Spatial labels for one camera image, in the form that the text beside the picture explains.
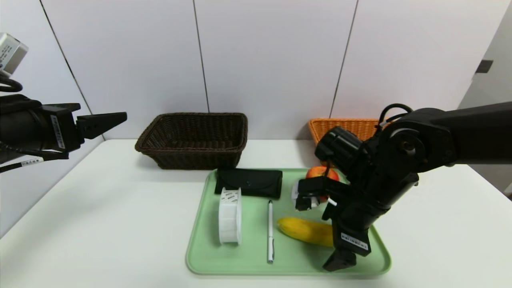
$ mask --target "white tape roll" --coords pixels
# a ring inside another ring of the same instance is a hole
[[[219,204],[219,240],[242,244],[242,190],[222,189]]]

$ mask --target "barcode label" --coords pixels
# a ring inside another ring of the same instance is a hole
[[[50,117],[52,118],[53,131],[55,132],[57,145],[59,145],[60,148],[65,149],[66,146],[64,145],[64,139],[62,138],[62,133],[60,132],[59,120],[55,115],[50,115]]]
[[[366,244],[363,241],[356,239],[350,235],[342,233],[342,239],[345,240],[346,242],[350,242],[356,246],[359,246],[359,247],[363,248],[364,250],[368,250],[368,244]]]
[[[36,164],[36,163],[40,163],[40,162],[43,162],[43,161],[44,161],[44,159],[42,157],[30,159],[30,160],[27,160],[27,161],[23,161],[22,162],[22,167],[28,166],[28,165],[32,165],[32,164]]]

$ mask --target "apple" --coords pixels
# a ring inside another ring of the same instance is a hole
[[[325,173],[325,170],[327,169],[327,167],[325,166],[315,166],[315,167],[311,167],[309,170],[308,170],[308,173],[306,173],[306,179],[307,178],[313,178],[313,177],[320,177],[320,176],[323,176],[324,173]],[[327,174],[327,177],[333,179],[333,180],[336,180],[336,181],[339,181],[339,175],[338,173],[336,173],[335,170],[333,169],[329,169],[329,174]]]

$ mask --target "white pen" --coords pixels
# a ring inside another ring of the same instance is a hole
[[[274,219],[272,200],[268,201],[268,262],[274,263]]]

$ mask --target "black cable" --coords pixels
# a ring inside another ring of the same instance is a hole
[[[396,120],[400,117],[403,117],[404,115],[407,115],[408,113],[411,113],[413,110],[411,109],[411,107],[407,106],[407,105],[404,105],[404,104],[400,104],[400,103],[394,103],[394,104],[390,104],[390,105],[387,105],[384,110],[381,112],[380,114],[380,117],[379,117],[379,123],[377,124],[376,128],[377,128],[377,131],[375,131],[375,134],[379,133],[382,131],[382,126],[380,125],[382,122],[384,122],[384,118],[386,117],[386,113],[391,110],[392,108],[402,108],[404,109],[405,111],[407,111],[407,113],[402,113],[402,114],[398,114],[398,115],[395,115],[391,118],[389,118],[387,120],[387,122],[391,122],[393,120]]]
[[[43,161],[40,161],[38,163],[43,163],[43,162],[53,161],[53,160],[58,160],[58,159],[48,159],[48,158],[44,158],[43,157]],[[25,163],[25,162],[26,161],[2,166],[2,167],[0,167],[0,173],[7,172],[7,171],[10,171],[10,170],[13,170],[13,169],[16,169],[16,168],[21,168],[21,167],[23,167],[22,163]]]
[[[327,177],[327,175],[329,175],[329,170],[331,170],[331,161],[329,161],[329,159],[327,159],[325,162],[326,162],[326,168],[325,168],[325,172],[324,172],[324,177]]]
[[[409,113],[400,113],[400,114],[396,114],[395,116],[391,116],[388,119],[386,119],[386,123],[389,123],[391,121],[395,121],[396,119],[402,118],[402,117],[406,116],[407,114],[409,114]]]
[[[69,159],[69,153],[66,152],[53,152],[53,151],[44,151],[44,150],[32,150],[32,149],[24,149],[24,148],[16,148],[12,147],[6,143],[0,141],[0,149],[9,150],[18,154],[25,154],[37,157],[47,158],[49,160],[61,160],[61,159]]]
[[[5,76],[0,75],[0,84],[6,85],[6,86],[0,86],[0,92],[19,92],[23,90],[23,86],[12,79],[9,79]]]

